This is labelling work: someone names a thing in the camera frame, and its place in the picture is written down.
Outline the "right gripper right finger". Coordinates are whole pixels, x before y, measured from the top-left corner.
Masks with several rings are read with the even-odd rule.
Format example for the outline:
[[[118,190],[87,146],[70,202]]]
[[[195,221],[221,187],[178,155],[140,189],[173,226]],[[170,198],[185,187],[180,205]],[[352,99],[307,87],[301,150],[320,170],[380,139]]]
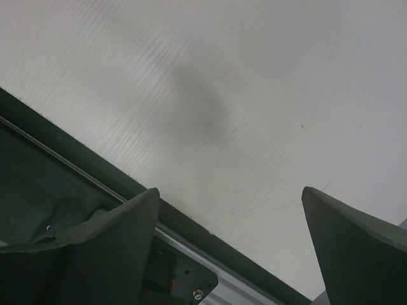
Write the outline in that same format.
[[[305,187],[301,200],[331,304],[406,304],[406,230]]]

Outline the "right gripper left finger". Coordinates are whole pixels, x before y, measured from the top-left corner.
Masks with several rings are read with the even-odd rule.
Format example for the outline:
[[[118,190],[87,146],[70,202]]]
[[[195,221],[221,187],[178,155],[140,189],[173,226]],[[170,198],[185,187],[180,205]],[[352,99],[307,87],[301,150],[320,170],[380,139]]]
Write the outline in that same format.
[[[1,248],[1,304],[137,304],[159,199],[148,189],[39,243]]]

